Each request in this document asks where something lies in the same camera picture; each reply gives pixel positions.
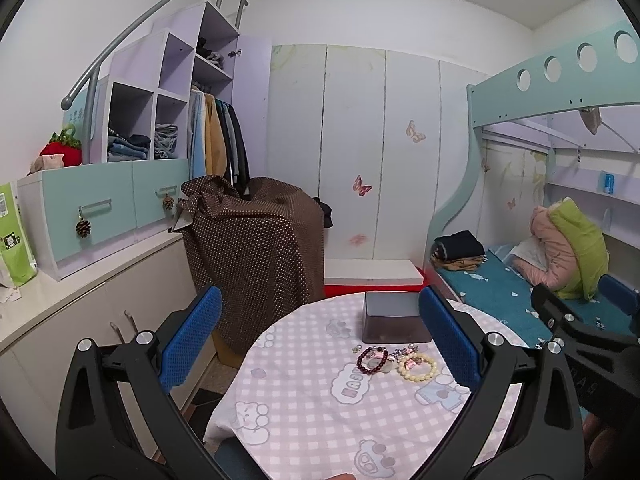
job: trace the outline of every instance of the teal bedsheet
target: teal bedsheet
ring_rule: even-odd
[[[487,261],[475,272],[438,269],[438,273],[466,304],[500,320],[530,347],[549,340],[551,332],[531,307],[529,282],[494,254],[488,252],[486,256]],[[596,318],[600,318],[604,330],[633,335],[629,329],[631,318],[599,293],[591,302],[565,303],[588,325],[596,326]]]

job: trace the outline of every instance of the metal handrail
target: metal handrail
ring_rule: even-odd
[[[142,14],[136,20],[129,25],[129,27],[125,28],[117,37],[111,41],[110,44],[100,53],[100,55],[94,59],[94,61],[87,67],[84,73],[80,76],[80,79],[76,82],[75,85],[71,88],[70,92],[66,95],[64,99],[60,102],[60,107],[63,110],[69,110],[71,105],[73,104],[76,97],[84,87],[84,84],[88,81],[89,86],[87,89],[87,97],[86,104],[84,106],[84,124],[87,124],[86,132],[88,133],[91,129],[91,123],[93,120],[94,114],[94,103],[95,103],[95,92],[98,84],[98,74],[100,73],[100,67],[109,54],[111,54],[116,47],[121,44],[125,38],[131,34],[134,30],[136,30],[147,18],[149,18],[156,10],[164,7],[171,0],[160,0],[153,7],[151,7],[147,12]],[[222,4],[222,0],[216,0],[216,6],[220,8]],[[242,19],[242,10],[244,6],[249,5],[247,0],[240,0],[240,4],[238,5],[238,12],[236,13],[236,28],[240,27],[240,20]],[[84,140],[82,143],[82,161],[86,164],[88,162],[89,155],[89,142],[88,138]]]

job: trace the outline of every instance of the brown polka dot cloth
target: brown polka dot cloth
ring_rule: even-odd
[[[198,290],[222,291],[216,329],[244,354],[277,320],[324,298],[322,210],[300,188],[272,178],[249,181],[251,200],[220,176],[182,184],[191,214],[184,245]]]

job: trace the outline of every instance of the pink checkered tablecloth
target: pink checkered tablecloth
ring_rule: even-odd
[[[510,343],[526,346],[497,319],[451,303],[485,332],[500,332]],[[358,480],[410,478],[447,433],[469,390],[456,384],[433,342],[418,345],[438,364],[428,383],[407,381],[395,369],[361,374],[352,349],[362,344],[363,305],[364,294],[330,298],[271,326],[211,415],[205,439],[238,437],[273,480],[321,480],[341,473]],[[497,451],[519,391],[518,385],[510,387],[478,462]]]

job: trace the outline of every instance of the pine cone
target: pine cone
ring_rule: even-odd
[[[171,211],[171,209],[174,208],[174,199],[169,195],[165,196],[164,200],[162,200],[162,207],[164,207],[167,211]]]
[[[81,220],[76,224],[76,233],[81,238],[87,238],[91,234],[91,223],[88,220]]]

